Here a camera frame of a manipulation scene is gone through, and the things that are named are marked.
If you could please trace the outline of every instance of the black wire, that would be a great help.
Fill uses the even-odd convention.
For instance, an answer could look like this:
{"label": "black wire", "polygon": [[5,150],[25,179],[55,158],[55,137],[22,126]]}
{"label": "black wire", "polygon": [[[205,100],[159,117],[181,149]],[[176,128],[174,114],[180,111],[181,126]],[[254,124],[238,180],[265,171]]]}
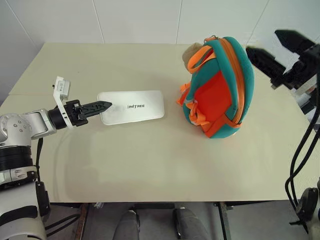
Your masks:
{"label": "black wire", "polygon": [[38,181],[41,182],[40,180],[40,171],[39,171],[39,160],[40,160],[40,153],[41,153],[41,149],[42,149],[42,145],[44,144],[44,139],[41,137],[38,140],[38,146],[36,149],[36,161],[35,161],[35,167],[36,167],[36,173],[38,175]]}
{"label": "black wire", "polygon": [[51,225],[49,225],[49,226],[46,226],[44,229],[45,229],[45,230],[48,230],[48,229],[54,228],[54,227],[56,227],[56,226],[64,223],[65,221],[68,221],[68,220],[72,219],[71,221],[69,221],[69,222],[66,223],[65,225],[59,227],[58,229],[56,229],[56,230],[54,230],[54,231],[52,231],[52,232],[49,232],[46,236],[47,236],[47,237],[50,237],[50,236],[52,236],[53,234],[56,234],[57,232],[60,232],[61,230],[65,229],[66,227],[68,227],[68,226],[70,226],[71,224],[73,224],[73,223],[74,223],[75,221],[77,221],[79,218],[80,218],[80,214],[73,214],[73,215],[67,216],[67,217],[65,217],[65,218],[63,218],[63,219],[61,219],[61,220],[59,220],[59,221],[57,221],[57,222],[55,222],[55,223],[53,223],[53,224],[51,224]]}
{"label": "black wire", "polygon": [[[316,99],[315,113],[314,113],[313,118],[312,118],[307,130],[305,131],[305,134],[304,134],[304,136],[303,136],[303,138],[302,138],[299,146],[297,147],[297,149],[294,153],[294,156],[292,158],[291,166],[290,166],[290,176],[293,175],[297,158],[298,158],[303,146],[305,145],[308,137],[310,136],[311,131],[314,129],[314,126],[320,116],[320,71],[316,75],[316,85],[317,85],[316,86],[317,99]],[[291,185],[291,192],[292,192],[292,197],[293,197],[294,202],[292,201],[291,196],[288,195],[288,197],[289,197],[289,200],[291,202],[293,209],[296,210],[296,206],[298,205],[298,199],[297,199],[297,195],[296,195],[295,184],[294,184],[293,178],[290,181],[290,185]]]}

